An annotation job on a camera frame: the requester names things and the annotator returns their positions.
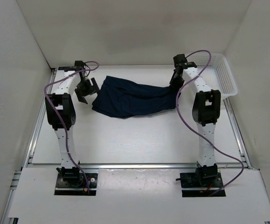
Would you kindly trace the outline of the navy blue shorts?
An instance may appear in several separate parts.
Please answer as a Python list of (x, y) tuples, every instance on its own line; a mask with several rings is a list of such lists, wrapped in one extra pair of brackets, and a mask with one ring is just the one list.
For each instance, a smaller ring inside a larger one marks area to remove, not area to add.
[(107, 76), (92, 103), (92, 110), (112, 118), (126, 119), (176, 108), (178, 91)]

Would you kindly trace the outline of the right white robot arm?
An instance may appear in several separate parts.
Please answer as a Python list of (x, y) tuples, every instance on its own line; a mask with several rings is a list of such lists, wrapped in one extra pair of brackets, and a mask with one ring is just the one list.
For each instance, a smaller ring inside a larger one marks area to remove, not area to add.
[(188, 84), (195, 94), (192, 117), (200, 134), (195, 182), (205, 187), (218, 175), (214, 148), (211, 144), (214, 143), (215, 125), (220, 116), (221, 93), (212, 89), (197, 74), (198, 69), (194, 62), (176, 62), (170, 85), (178, 88), (185, 81), (196, 78)]

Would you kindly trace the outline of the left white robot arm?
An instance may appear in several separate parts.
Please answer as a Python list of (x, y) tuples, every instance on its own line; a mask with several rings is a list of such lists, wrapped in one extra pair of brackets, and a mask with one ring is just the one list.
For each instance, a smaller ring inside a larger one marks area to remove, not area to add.
[(89, 180), (76, 160), (73, 127), (76, 112), (72, 100), (75, 93), (81, 103), (87, 104), (85, 97), (99, 92), (94, 78), (89, 79), (92, 70), (85, 62), (75, 61), (74, 66), (62, 67), (64, 76), (58, 81), (46, 85), (43, 89), (48, 123), (58, 138), (61, 155), (61, 168), (57, 171), (62, 179), (73, 187), (81, 184), (88, 188)]

